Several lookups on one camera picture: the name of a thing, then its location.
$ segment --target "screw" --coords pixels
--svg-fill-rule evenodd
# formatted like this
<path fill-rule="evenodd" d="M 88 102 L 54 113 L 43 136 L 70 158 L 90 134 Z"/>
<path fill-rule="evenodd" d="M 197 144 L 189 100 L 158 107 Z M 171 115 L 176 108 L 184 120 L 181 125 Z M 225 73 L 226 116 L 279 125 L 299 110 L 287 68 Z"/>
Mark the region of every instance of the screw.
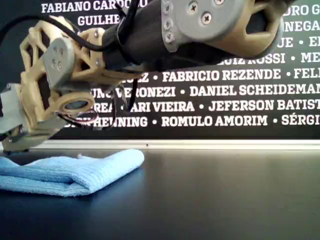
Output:
<path fill-rule="evenodd" d="M 168 19 L 167 21 L 165 21 L 163 28 L 164 30 L 169 30 L 172 27 L 172 22 L 170 19 Z"/>
<path fill-rule="evenodd" d="M 215 4 L 221 5 L 225 2 L 225 0 L 214 0 Z"/>
<path fill-rule="evenodd" d="M 164 14 L 168 14 L 172 11 L 172 4 L 170 2 L 166 3 L 163 8 Z"/>
<path fill-rule="evenodd" d="M 171 43 L 172 41 L 174 41 L 175 40 L 175 36 L 174 36 L 174 34 L 172 33 L 172 32 L 167 32 L 166 34 L 165 34 L 165 42 L 166 43 Z"/>
<path fill-rule="evenodd" d="M 212 18 L 211 14 L 209 12 L 207 12 L 207 13 L 203 14 L 201 22 L 204 25 L 208 25 L 211 22 L 211 18 Z"/>
<path fill-rule="evenodd" d="M 196 3 L 195 1 L 190 3 L 189 5 L 189 12 L 191 14 L 195 14 L 198 11 L 198 3 Z"/>
<path fill-rule="evenodd" d="M 98 32 L 97 29 L 94 31 L 94 37 L 95 37 L 96 39 L 99 37 L 99 32 Z"/>

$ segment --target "circular hole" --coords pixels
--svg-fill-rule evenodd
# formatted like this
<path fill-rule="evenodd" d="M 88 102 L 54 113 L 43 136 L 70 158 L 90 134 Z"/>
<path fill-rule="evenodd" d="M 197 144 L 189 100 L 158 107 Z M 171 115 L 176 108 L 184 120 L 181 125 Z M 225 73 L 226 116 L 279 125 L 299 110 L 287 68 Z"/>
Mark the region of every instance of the circular hole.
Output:
<path fill-rule="evenodd" d="M 76 109 L 82 109 L 88 105 L 87 101 L 75 101 L 71 102 L 69 104 L 66 104 L 64 106 L 65 109 L 67 110 L 76 110 Z"/>

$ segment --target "gray plastic part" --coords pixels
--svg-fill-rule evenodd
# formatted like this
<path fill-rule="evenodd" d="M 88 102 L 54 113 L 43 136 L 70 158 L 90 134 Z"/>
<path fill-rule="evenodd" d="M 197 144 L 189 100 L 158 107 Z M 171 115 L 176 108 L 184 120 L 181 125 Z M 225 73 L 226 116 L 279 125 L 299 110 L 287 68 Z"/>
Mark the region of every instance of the gray plastic part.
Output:
<path fill-rule="evenodd" d="M 3 117 L 0 117 L 0 134 L 5 134 L 16 127 L 28 128 L 24 108 L 21 104 L 18 92 L 20 84 L 10 84 L 0 98 L 2 101 Z"/>
<path fill-rule="evenodd" d="M 161 0 L 165 47 L 169 52 L 176 52 L 183 44 L 203 43 L 223 37 L 238 22 L 246 1 L 225 0 L 223 4 L 217 5 L 215 0 Z M 196 4 L 195 11 L 190 11 L 191 3 Z M 209 23 L 202 23 L 204 14 L 211 16 Z"/>
<path fill-rule="evenodd" d="M 71 41 L 65 37 L 55 39 L 43 55 L 50 89 L 58 90 L 73 72 L 75 51 Z"/>

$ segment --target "folded towel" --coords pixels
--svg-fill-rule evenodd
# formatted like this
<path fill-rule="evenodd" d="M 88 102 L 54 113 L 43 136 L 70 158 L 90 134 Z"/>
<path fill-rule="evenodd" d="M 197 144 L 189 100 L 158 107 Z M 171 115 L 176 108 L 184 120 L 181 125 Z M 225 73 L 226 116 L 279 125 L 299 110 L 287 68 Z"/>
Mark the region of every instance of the folded towel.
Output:
<path fill-rule="evenodd" d="M 19 165 L 0 156 L 0 189 L 63 197 L 90 195 L 139 168 L 144 154 L 136 149 L 105 158 L 55 156 Z"/>

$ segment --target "robotic arm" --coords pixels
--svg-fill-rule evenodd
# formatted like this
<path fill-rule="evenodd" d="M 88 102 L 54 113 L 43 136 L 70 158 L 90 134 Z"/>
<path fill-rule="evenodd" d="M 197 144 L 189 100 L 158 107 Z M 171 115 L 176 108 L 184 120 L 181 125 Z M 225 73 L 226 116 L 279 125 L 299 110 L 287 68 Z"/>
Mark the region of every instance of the robotic arm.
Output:
<path fill-rule="evenodd" d="M 24 71 L 20 84 L 1 92 L 0 134 L 7 152 L 41 144 L 66 124 L 90 111 L 92 88 L 110 94 L 123 80 L 137 81 L 144 72 L 215 65 L 224 59 L 261 58 L 282 36 L 283 14 L 294 0 L 153 0 L 138 9 L 131 0 L 121 21 L 108 29 L 77 32 L 62 16 L 23 16 L 8 23 L 6 32 L 24 20 L 39 20 L 20 45 Z M 115 117 L 115 105 L 112 107 Z"/>

